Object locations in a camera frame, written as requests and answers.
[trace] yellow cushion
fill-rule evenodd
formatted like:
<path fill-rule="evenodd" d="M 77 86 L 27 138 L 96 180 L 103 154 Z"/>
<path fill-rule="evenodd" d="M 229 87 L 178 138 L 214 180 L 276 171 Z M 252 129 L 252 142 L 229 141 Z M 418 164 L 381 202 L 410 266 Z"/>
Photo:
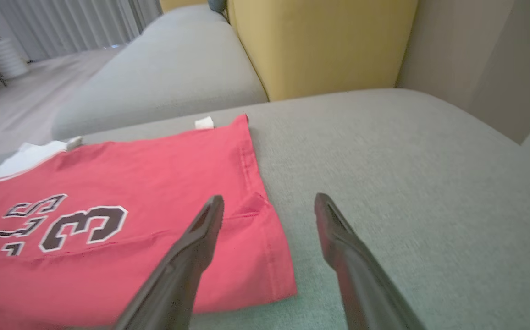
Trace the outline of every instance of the yellow cushion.
<path fill-rule="evenodd" d="M 269 100 L 395 86 L 417 0 L 228 0 Z"/>
<path fill-rule="evenodd" d="M 161 1 L 161 9 L 163 9 L 163 12 L 168 12 L 171 9 L 175 9 L 178 7 L 208 3 L 208 0 L 160 0 L 160 1 Z"/>

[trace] curtain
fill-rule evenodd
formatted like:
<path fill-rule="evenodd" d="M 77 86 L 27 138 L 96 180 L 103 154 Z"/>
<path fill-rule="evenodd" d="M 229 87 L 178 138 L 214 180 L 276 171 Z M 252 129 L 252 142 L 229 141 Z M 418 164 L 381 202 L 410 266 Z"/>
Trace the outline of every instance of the curtain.
<path fill-rule="evenodd" d="M 161 14 L 157 0 L 0 0 L 33 61 L 127 44 Z"/>

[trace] jersey number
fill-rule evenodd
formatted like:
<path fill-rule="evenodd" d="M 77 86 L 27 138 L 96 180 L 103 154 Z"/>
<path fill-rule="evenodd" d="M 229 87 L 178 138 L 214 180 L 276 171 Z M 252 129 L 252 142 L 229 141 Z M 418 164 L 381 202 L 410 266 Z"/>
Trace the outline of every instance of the jersey number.
<path fill-rule="evenodd" d="M 64 227 L 72 228 L 70 236 L 89 231 L 86 244 L 104 242 L 120 231 L 126 215 L 126 209 L 121 206 L 98 206 L 88 211 L 64 215 L 49 226 L 39 248 L 43 252 L 61 249 L 67 238 L 67 235 L 61 234 Z M 90 228 L 89 224 L 94 219 L 103 219 L 104 221 L 101 226 Z"/>
<path fill-rule="evenodd" d="M 37 227 L 42 224 L 49 213 L 57 209 L 61 202 L 67 197 L 66 194 L 59 194 L 45 198 L 36 203 L 19 203 L 14 205 L 3 216 L 4 219 L 10 217 L 27 218 L 31 215 L 41 215 L 36 218 L 28 219 L 24 228 L 13 231 L 0 230 L 0 237 L 26 237 L 32 234 Z M 59 219 L 53 221 L 45 232 L 45 235 L 39 243 L 39 249 L 44 253 L 62 249 L 67 236 L 73 236 L 80 233 L 89 232 L 86 244 L 105 242 L 122 229 L 122 224 L 127 217 L 127 211 L 122 206 L 97 206 L 87 211 L 78 211 L 76 213 L 62 215 Z M 91 227 L 92 220 L 102 219 L 102 224 L 98 227 Z M 69 234 L 62 234 L 64 228 L 70 227 Z M 7 255 L 19 255 L 22 252 L 25 242 L 6 243 L 1 251 L 7 251 Z"/>

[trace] white planter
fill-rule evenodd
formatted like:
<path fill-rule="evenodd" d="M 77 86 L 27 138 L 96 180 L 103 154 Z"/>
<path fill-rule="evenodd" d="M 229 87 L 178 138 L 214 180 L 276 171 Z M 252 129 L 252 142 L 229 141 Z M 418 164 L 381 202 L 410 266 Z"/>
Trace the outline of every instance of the white planter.
<path fill-rule="evenodd" d="M 22 60 L 8 38 L 0 40 L 0 70 L 5 79 L 28 73 L 28 64 Z"/>

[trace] gray sofa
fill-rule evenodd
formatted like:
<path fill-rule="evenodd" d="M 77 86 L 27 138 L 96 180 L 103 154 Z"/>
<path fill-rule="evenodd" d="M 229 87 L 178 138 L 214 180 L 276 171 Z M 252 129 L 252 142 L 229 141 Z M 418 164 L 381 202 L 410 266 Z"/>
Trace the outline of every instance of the gray sofa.
<path fill-rule="evenodd" d="M 267 102 L 243 46 L 208 4 L 178 8 L 92 77 L 59 111 L 53 139 Z"/>
<path fill-rule="evenodd" d="M 255 104 L 89 134 L 160 138 L 246 113 L 298 295 L 195 315 L 191 329 L 345 329 L 315 193 L 340 207 L 427 329 L 530 329 L 530 157 L 444 101 L 404 89 Z"/>

